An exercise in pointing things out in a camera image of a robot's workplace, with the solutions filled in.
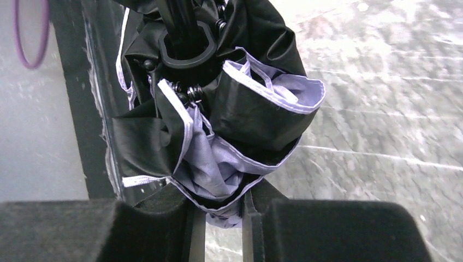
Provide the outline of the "black umbrella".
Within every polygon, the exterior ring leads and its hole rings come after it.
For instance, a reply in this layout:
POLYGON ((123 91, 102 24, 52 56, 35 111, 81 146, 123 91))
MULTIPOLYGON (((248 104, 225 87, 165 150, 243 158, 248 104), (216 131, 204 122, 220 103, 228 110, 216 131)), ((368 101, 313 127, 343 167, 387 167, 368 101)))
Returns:
POLYGON ((167 178, 220 228, 293 153, 326 90, 269 1, 192 1, 197 29, 160 1, 120 1, 116 72, 129 111, 113 119, 124 187, 167 178))

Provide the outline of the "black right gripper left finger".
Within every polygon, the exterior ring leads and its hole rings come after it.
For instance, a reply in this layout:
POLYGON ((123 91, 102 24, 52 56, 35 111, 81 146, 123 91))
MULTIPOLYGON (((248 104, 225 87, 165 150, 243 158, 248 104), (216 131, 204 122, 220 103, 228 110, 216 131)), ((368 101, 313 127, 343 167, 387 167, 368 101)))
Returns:
POLYGON ((1 204, 1 261, 204 261, 205 218, 169 184, 115 199, 1 204))

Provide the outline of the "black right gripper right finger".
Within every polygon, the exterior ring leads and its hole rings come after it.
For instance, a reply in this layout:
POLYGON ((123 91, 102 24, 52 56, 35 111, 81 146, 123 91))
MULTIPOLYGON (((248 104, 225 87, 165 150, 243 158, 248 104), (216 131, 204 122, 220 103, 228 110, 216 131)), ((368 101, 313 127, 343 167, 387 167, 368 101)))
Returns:
POLYGON ((396 203, 294 200, 268 181, 242 198, 244 261, 431 261, 396 203))

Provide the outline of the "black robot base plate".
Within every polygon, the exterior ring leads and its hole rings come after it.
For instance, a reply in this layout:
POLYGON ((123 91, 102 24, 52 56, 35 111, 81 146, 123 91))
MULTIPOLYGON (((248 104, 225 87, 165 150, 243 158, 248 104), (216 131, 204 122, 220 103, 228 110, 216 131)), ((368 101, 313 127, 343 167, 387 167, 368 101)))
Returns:
POLYGON ((133 205, 143 194, 122 184, 112 122, 128 111, 116 74, 124 8, 114 1, 49 5, 88 194, 133 205))

